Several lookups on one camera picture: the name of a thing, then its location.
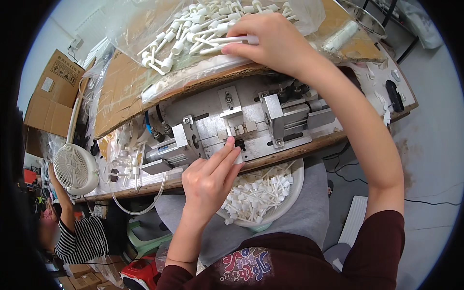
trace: pile of white plastic parts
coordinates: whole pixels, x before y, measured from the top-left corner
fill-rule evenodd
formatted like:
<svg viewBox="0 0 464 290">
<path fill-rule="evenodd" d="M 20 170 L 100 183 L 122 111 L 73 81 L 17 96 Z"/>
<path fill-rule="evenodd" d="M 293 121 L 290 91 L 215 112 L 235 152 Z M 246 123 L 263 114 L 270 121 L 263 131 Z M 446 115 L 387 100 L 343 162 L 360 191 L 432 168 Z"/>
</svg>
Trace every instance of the pile of white plastic parts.
<svg viewBox="0 0 464 290">
<path fill-rule="evenodd" d="M 230 215 L 225 224 L 230 225 L 237 219 L 260 224 L 266 212 L 281 205 L 290 194 L 293 163 L 237 177 L 221 206 Z"/>
<path fill-rule="evenodd" d="M 257 45 L 258 38 L 254 35 L 221 38 L 244 15 L 273 13 L 280 10 L 288 20 L 298 20 L 288 2 L 285 2 L 282 8 L 275 4 L 263 7 L 259 0 L 253 0 L 249 6 L 243 6 L 240 2 L 241 0 L 198 0 L 198 4 L 185 7 L 182 12 L 175 15 L 176 19 L 166 32 L 158 34 L 155 40 L 137 54 L 137 56 L 142 56 L 142 65 L 165 75 L 171 71 L 174 63 L 173 56 L 180 55 L 184 51 L 185 41 L 193 43 L 190 55 L 219 52 L 232 42 L 247 41 L 248 44 Z M 169 56 L 163 61 L 156 59 L 157 53 L 167 42 L 174 39 L 177 41 Z"/>
</svg>

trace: striped shirt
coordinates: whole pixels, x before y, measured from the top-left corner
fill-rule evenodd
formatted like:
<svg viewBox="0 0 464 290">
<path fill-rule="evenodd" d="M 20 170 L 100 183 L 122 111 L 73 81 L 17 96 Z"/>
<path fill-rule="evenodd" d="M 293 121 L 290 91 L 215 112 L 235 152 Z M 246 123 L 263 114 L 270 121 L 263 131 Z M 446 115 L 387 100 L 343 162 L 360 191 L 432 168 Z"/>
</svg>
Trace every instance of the striped shirt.
<svg viewBox="0 0 464 290">
<path fill-rule="evenodd" d="M 102 221 L 98 217 L 75 221 L 75 232 L 71 232 L 62 221 L 58 226 L 61 233 L 55 254 L 64 262 L 81 264 L 109 254 Z"/>
</svg>

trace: red plastic stool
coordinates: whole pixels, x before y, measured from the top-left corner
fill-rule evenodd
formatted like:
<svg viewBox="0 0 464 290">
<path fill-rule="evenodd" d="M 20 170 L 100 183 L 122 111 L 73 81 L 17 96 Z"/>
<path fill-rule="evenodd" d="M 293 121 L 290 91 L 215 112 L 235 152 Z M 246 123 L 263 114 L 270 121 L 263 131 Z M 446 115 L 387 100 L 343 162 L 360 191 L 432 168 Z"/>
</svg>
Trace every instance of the red plastic stool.
<svg viewBox="0 0 464 290">
<path fill-rule="evenodd" d="M 121 278 L 130 290 L 155 290 L 161 273 L 156 270 L 156 253 L 142 257 L 124 267 Z"/>
</svg>

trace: gray floor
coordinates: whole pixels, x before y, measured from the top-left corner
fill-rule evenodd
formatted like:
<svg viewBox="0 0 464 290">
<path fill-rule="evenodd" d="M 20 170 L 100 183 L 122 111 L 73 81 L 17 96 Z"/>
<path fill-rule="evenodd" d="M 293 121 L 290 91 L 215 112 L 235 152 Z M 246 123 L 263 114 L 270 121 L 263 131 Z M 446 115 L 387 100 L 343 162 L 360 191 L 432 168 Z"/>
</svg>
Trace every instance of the gray floor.
<svg viewBox="0 0 464 290">
<path fill-rule="evenodd" d="M 345 144 L 343 143 L 338 146 L 331 147 L 329 149 L 318 152 L 316 155 L 322 158 L 333 153 L 338 153 L 343 149 L 344 145 Z M 326 170 L 334 171 L 334 167 L 337 162 L 337 158 L 325 161 L 324 164 Z M 340 164 L 337 169 L 345 164 L 355 163 L 358 163 L 358 161 L 352 148 L 350 147 L 343 155 L 340 156 Z M 347 180 L 353 180 L 356 178 L 366 180 L 366 177 L 364 176 L 364 173 L 359 165 L 346 166 L 338 171 L 338 174 L 342 175 Z M 323 251 L 338 243 L 338 239 L 342 233 L 343 225 L 345 224 L 346 218 L 348 216 L 348 211 L 350 209 L 353 196 L 367 196 L 367 185 L 359 180 L 346 182 L 342 177 L 337 176 L 335 173 L 327 173 L 327 178 L 333 181 L 334 192 L 329 199 L 330 224 L 327 230 L 324 245 L 322 247 Z"/>
</svg>

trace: person in striped shirt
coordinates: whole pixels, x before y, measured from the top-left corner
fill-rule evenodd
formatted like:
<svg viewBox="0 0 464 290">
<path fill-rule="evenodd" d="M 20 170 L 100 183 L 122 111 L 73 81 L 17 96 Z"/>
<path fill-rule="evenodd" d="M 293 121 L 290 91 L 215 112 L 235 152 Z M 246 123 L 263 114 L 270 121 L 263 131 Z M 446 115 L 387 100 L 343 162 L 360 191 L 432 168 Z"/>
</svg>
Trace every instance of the person in striped shirt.
<svg viewBox="0 0 464 290">
<path fill-rule="evenodd" d="M 122 255 L 127 243 L 127 215 L 110 205 L 106 219 L 93 216 L 76 221 L 72 203 L 56 178 L 52 164 L 48 167 L 48 175 L 62 212 L 58 225 L 39 223 L 37 231 L 42 248 L 69 264 L 81 264 L 101 256 Z"/>
</svg>

